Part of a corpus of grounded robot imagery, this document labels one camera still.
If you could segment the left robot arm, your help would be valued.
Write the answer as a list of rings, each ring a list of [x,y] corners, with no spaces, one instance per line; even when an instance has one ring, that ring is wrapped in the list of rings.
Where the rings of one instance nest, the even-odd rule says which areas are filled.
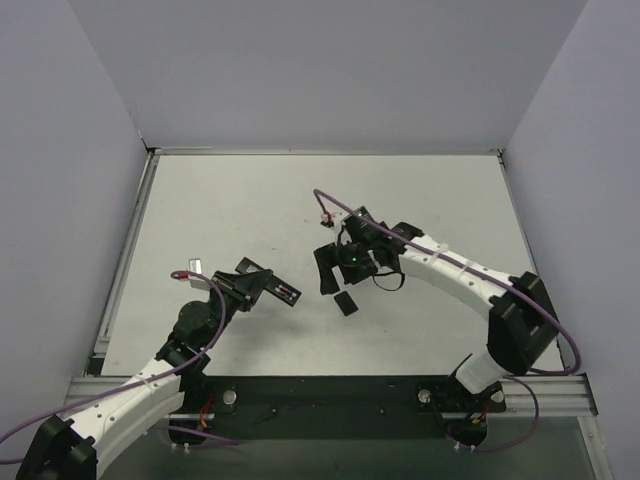
[[[273,277],[270,269],[207,277],[189,270],[171,273],[199,280],[204,302],[184,305],[166,342],[122,385],[33,419],[38,429],[16,473],[19,479],[99,479],[139,437],[166,415],[193,411],[204,402],[208,351],[237,312],[249,311]]]

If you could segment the black AAA battery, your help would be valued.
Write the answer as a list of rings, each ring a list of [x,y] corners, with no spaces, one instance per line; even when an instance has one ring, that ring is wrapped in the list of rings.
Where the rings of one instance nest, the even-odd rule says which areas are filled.
[[[291,289],[289,286],[280,284],[276,287],[276,291],[283,296],[287,296],[290,298],[295,298],[297,296],[297,292]]]
[[[286,303],[293,303],[293,302],[294,302],[294,298],[290,298],[290,297],[287,297],[287,296],[280,295],[280,294],[276,291],[276,289],[274,290],[274,295],[275,295],[277,298],[279,298],[280,300],[282,300],[282,301],[284,301],[284,302],[286,302]]]

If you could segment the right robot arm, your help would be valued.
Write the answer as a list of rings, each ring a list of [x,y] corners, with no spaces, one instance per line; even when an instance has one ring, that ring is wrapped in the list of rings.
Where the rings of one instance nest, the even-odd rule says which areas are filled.
[[[479,395],[502,377],[531,371],[558,334],[546,317],[551,302],[541,279],[526,272],[513,276],[453,253],[405,222],[374,227],[366,208],[352,214],[323,212],[321,224],[335,233],[314,257],[320,292],[338,292],[334,270],[345,285],[386,273],[422,280],[458,299],[488,324],[485,347],[454,370],[455,381]]]

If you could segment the black battery cover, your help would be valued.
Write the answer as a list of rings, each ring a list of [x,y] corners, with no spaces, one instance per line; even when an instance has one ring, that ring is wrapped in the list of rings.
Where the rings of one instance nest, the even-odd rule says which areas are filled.
[[[345,317],[348,317],[359,310],[351,295],[346,291],[336,294],[333,297],[333,300]]]

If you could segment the black remote control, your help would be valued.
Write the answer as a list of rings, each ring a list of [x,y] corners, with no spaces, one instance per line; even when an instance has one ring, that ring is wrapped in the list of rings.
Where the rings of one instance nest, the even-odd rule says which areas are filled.
[[[276,276],[270,278],[265,290],[290,307],[294,307],[302,296],[301,291]]]

